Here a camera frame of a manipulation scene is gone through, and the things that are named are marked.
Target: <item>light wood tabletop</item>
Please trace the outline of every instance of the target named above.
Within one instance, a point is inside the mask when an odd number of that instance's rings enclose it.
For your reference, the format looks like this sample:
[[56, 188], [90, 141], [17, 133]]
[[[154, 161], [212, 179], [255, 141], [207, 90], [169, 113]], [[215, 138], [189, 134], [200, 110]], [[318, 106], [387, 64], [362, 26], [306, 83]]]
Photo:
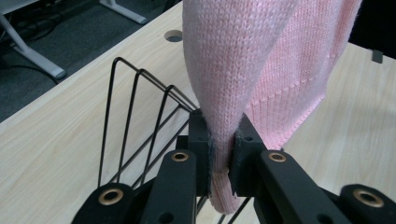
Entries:
[[[181, 4], [0, 124], [0, 223], [70, 223], [96, 188], [109, 74], [116, 57], [146, 68], [196, 102], [182, 42], [164, 38], [171, 30], [181, 30]], [[321, 187], [338, 194], [346, 184], [362, 183], [396, 200], [395, 71], [394, 60], [374, 63], [370, 50], [347, 45], [326, 99], [285, 145]], [[104, 181], [117, 171], [133, 74], [122, 64], [117, 69]], [[127, 154], [153, 132], [162, 98], [148, 83], [141, 86]], [[183, 112], [176, 115], [160, 133], [159, 147], [186, 118]], [[142, 167], [145, 157], [135, 166]], [[127, 171], [121, 182], [136, 174]], [[207, 203], [197, 222], [217, 223], [219, 217]], [[236, 222], [258, 223], [251, 203]]]

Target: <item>knit fabric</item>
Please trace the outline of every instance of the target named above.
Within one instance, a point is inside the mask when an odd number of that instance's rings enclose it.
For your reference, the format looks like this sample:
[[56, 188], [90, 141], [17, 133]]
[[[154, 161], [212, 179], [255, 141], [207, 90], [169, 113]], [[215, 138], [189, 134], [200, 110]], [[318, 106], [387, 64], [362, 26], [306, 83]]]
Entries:
[[244, 112], [280, 149], [323, 98], [361, 0], [184, 0], [186, 66], [216, 144], [210, 201], [238, 206], [228, 179]]

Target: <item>metal wire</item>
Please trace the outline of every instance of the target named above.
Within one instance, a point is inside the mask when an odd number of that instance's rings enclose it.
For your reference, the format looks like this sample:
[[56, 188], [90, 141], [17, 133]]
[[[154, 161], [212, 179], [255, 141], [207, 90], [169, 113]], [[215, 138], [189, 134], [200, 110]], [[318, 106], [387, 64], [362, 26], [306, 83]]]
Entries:
[[[176, 114], [176, 110], [184, 109], [188, 112], [191, 112], [193, 109], [198, 108], [186, 95], [184, 95], [177, 87], [175, 86], [169, 86], [166, 87], [158, 78], [156, 78], [154, 75], [152, 75], [150, 72], [148, 72], [145, 69], [137, 69], [135, 66], [133, 66], [131, 63], [126, 61], [125, 59], [118, 57], [113, 61], [113, 64], [111, 66], [111, 74], [110, 74], [110, 80], [109, 80], [109, 87], [108, 87], [108, 94], [107, 94], [107, 104], [106, 104], [106, 116], [105, 116], [105, 126], [104, 126], [104, 135], [103, 135], [103, 140], [102, 140], [102, 149], [101, 149], [101, 159], [100, 159], [100, 166], [99, 166], [99, 176], [98, 176], [98, 188], [101, 186], [101, 180], [102, 180], [102, 172], [103, 172], [103, 165], [104, 165], [104, 157], [105, 157], [105, 150], [106, 150], [106, 135], [107, 135], [107, 127], [108, 127], [108, 118], [109, 118], [109, 113], [110, 113], [110, 106], [111, 106], [111, 97], [112, 97], [112, 92], [113, 92], [113, 85], [114, 85], [114, 77], [116, 75], [116, 68], [119, 62], [122, 62], [126, 65], [128, 65], [130, 68], [132, 68], [135, 71], [134, 75], [134, 85], [132, 88], [131, 92], [131, 100], [129, 103], [129, 108], [128, 108], [128, 116], [126, 120], [126, 126], [125, 126], [125, 131], [124, 131], [124, 136], [122, 139], [122, 148], [120, 152], [120, 162], [119, 162], [119, 169], [116, 173], [117, 177], [117, 182], [120, 182], [120, 175], [122, 171], [125, 170], [125, 168], [136, 158], [136, 156], [143, 150], [143, 148], [149, 143], [150, 144], [150, 150], [148, 153], [148, 159], [145, 165], [145, 170], [142, 175], [142, 182], [144, 182], [144, 179], [146, 177], [146, 174], [148, 172], [149, 168], [149, 160], [150, 156], [152, 153], [152, 149], [154, 148], [155, 144], [155, 138], [157, 135], [157, 132], [164, 126], [164, 124]], [[164, 103], [162, 104], [162, 108], [160, 109], [158, 119], [156, 121], [156, 126], [154, 129], [154, 133], [143, 143], [141, 147], [136, 151], [136, 153], [125, 163], [123, 164], [123, 158], [125, 154], [125, 148], [126, 148], [126, 142], [127, 142], [127, 137], [128, 137], [128, 131], [129, 131], [129, 126], [131, 123], [131, 116], [134, 108], [134, 98], [136, 95], [136, 90], [138, 88], [138, 80], [140, 77], [145, 78], [147, 81], [149, 81], [151, 84], [153, 84], [155, 87], [157, 87], [159, 90], [163, 91], [164, 96], [163, 96], [163, 102], [166, 102], [167, 97], [171, 97], [174, 101], [178, 103], [177, 108], [171, 113], [170, 116], [168, 116], [164, 122], [161, 123], [161, 117], [163, 115], [163, 108], [164, 108]]]

